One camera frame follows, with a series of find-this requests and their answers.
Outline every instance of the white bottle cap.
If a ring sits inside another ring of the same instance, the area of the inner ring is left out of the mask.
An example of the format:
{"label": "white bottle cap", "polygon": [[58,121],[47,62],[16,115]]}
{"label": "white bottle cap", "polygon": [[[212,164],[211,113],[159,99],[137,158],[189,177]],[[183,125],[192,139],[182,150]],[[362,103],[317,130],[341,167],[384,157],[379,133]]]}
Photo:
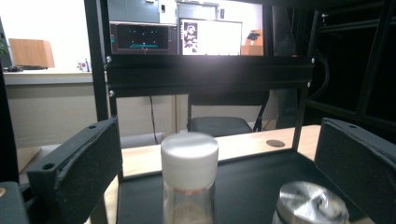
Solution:
{"label": "white bottle cap", "polygon": [[163,179],[176,189],[210,187],[216,178],[218,142],[204,133],[176,133],[161,143]]}

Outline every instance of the jar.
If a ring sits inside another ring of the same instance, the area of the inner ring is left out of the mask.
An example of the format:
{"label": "jar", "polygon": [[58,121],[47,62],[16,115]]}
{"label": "jar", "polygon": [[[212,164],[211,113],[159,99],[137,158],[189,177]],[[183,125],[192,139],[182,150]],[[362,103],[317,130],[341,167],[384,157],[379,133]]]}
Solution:
{"label": "jar", "polygon": [[161,143],[163,223],[215,223],[217,141],[204,133],[177,133]]}
{"label": "jar", "polygon": [[345,224],[345,203],[319,185],[297,181],[285,184],[279,192],[273,224]]}

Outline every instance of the black mat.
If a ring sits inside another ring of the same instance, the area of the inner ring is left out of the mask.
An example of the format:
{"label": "black mat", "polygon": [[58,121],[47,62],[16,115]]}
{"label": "black mat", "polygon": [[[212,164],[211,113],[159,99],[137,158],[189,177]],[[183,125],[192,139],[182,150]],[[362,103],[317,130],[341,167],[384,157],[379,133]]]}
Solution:
{"label": "black mat", "polygon": [[[219,163],[216,178],[217,223],[271,223],[280,187],[309,181],[338,194],[351,220],[364,217],[316,168],[293,150],[282,150]],[[132,177],[120,184],[118,223],[163,223],[161,173]]]}

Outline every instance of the wooden desk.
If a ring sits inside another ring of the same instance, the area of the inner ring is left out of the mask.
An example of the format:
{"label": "wooden desk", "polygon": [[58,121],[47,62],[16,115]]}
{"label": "wooden desk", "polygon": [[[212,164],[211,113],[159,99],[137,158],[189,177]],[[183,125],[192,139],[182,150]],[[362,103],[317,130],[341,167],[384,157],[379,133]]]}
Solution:
{"label": "wooden desk", "polygon": [[[302,129],[298,151],[313,160],[318,143],[319,125],[305,126]],[[294,129],[275,130],[262,133],[247,133],[217,138],[219,160],[290,148]],[[283,147],[270,147],[267,140],[280,140]],[[138,175],[161,170],[161,147],[135,147],[122,151],[125,175]],[[105,193],[108,223],[117,219],[118,179],[115,178]]]}

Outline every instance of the white monitor screen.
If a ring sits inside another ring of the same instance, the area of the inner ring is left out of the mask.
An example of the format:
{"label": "white monitor screen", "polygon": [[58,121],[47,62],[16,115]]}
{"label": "white monitor screen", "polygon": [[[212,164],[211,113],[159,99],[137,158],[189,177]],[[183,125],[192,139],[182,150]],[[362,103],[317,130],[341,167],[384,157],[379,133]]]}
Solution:
{"label": "white monitor screen", "polygon": [[240,55],[242,22],[180,19],[183,55]]}

